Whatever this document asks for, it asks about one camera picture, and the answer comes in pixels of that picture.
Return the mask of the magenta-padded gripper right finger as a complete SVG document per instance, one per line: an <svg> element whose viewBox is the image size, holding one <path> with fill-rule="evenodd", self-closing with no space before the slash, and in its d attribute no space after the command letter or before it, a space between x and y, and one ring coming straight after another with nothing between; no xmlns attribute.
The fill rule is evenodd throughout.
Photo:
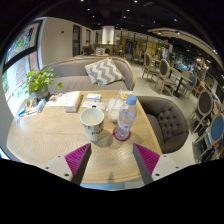
<svg viewBox="0 0 224 224"><path fill-rule="evenodd" d="M136 143L133 144L133 155L145 185L181 169L181 166L168 155L158 155L152 150Z"/></svg>

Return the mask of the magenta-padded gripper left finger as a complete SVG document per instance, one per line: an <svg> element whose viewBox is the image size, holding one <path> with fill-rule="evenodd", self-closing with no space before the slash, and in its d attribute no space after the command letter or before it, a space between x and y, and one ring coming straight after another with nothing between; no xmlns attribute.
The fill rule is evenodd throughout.
<svg viewBox="0 0 224 224"><path fill-rule="evenodd" d="M43 169L80 185L91 155L91 144L83 145L65 156L57 155Z"/></svg>

